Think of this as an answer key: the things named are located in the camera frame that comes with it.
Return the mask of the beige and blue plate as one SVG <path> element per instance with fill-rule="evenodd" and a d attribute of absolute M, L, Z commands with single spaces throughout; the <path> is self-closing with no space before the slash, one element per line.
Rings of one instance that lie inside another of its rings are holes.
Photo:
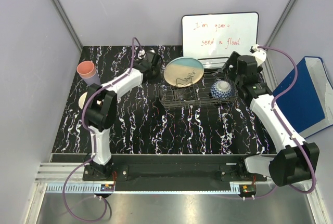
<path fill-rule="evenodd" d="M 191 57 L 179 57 L 170 61 L 164 69 L 164 80 L 171 86 L 191 86 L 204 75 L 203 64 Z"/>

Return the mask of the purple plastic cup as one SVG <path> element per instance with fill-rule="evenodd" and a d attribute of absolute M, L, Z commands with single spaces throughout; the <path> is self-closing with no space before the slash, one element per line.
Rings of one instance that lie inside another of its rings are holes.
<path fill-rule="evenodd" d="M 82 80 L 88 85 L 97 84 L 100 85 L 100 78 L 97 72 L 94 73 L 91 77 L 82 77 Z"/>

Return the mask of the pink plastic cup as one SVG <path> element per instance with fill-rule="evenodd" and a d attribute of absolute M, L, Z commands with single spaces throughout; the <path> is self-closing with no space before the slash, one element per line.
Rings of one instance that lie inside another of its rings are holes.
<path fill-rule="evenodd" d="M 92 61 L 83 61 L 78 64 L 76 71 L 81 78 L 90 78 L 95 75 L 96 68 Z"/>

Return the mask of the red and white bowl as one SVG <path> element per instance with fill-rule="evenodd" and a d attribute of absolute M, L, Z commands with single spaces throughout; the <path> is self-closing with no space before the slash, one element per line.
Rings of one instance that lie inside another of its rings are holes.
<path fill-rule="evenodd" d="M 83 93 L 83 94 L 79 97 L 78 105 L 79 105 L 79 108 L 80 108 L 81 110 L 82 110 L 83 107 L 84 107 L 86 97 L 87 97 L 87 92 Z"/>

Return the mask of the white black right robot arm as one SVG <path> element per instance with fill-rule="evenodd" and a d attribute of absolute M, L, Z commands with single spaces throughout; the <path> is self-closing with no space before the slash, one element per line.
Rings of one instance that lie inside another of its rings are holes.
<path fill-rule="evenodd" d="M 232 52 L 223 66 L 227 77 L 234 82 L 238 95 L 258 117 L 273 141 L 276 155 L 250 155 L 236 167 L 241 180 L 249 180 L 254 174 L 270 177 L 279 187 L 311 180 L 309 194 L 316 186 L 315 170 L 319 158 L 319 147 L 308 143 L 296 132 L 276 103 L 276 97 L 268 85 L 261 81 L 261 63 L 266 53 L 258 49 L 250 55 Z"/>

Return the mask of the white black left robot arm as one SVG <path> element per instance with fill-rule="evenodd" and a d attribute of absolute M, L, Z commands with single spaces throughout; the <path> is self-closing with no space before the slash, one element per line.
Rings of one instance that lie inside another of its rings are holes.
<path fill-rule="evenodd" d="M 144 54 L 136 63 L 120 76 L 102 85 L 92 84 L 88 87 L 83 104 L 82 126 L 91 136 L 92 153 L 88 160 L 94 167 L 94 174 L 100 180 L 107 180 L 112 175 L 110 151 L 110 128 L 117 116 L 118 100 L 133 88 L 158 77 L 161 56 L 152 50 Z"/>

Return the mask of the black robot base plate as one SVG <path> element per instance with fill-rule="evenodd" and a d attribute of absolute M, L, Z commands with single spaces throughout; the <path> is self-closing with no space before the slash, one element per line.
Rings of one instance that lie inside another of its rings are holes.
<path fill-rule="evenodd" d="M 54 154 L 37 178 L 64 183 L 67 192 L 123 194 L 239 194 L 267 177 L 242 169 L 243 155 L 113 154 L 106 165 L 84 154 Z"/>

